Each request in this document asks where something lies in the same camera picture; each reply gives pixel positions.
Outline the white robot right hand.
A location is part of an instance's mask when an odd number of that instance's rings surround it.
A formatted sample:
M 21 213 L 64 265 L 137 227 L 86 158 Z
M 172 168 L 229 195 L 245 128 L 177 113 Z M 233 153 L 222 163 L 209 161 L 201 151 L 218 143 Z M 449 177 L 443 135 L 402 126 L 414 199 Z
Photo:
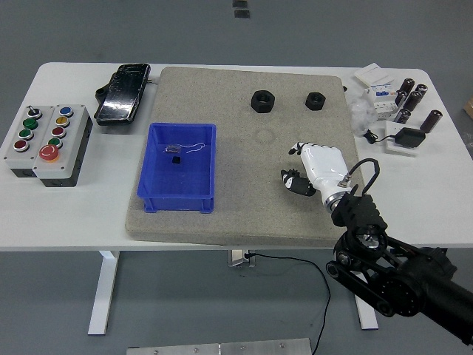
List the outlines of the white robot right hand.
M 329 212 L 351 191 L 351 175 L 338 148 L 298 142 L 288 154 L 300 156 L 307 177 L 302 177 L 296 169 L 282 170 L 282 182 L 287 190 L 307 197 L 319 191 Z

